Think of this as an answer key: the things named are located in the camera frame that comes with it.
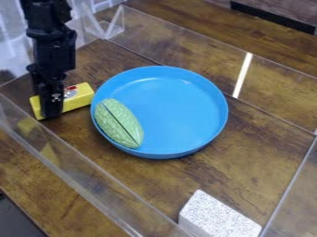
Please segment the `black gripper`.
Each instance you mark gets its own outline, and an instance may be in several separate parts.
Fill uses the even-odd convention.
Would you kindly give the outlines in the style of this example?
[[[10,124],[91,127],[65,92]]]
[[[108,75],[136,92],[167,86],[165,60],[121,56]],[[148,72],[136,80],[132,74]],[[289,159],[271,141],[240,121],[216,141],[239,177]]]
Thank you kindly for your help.
[[[25,67],[32,79],[33,94],[40,97],[45,119],[62,110],[65,72],[75,69],[76,32],[65,23],[72,19],[66,0],[20,0],[25,15],[25,35],[33,41],[33,65]],[[48,82],[41,83],[41,76]]]

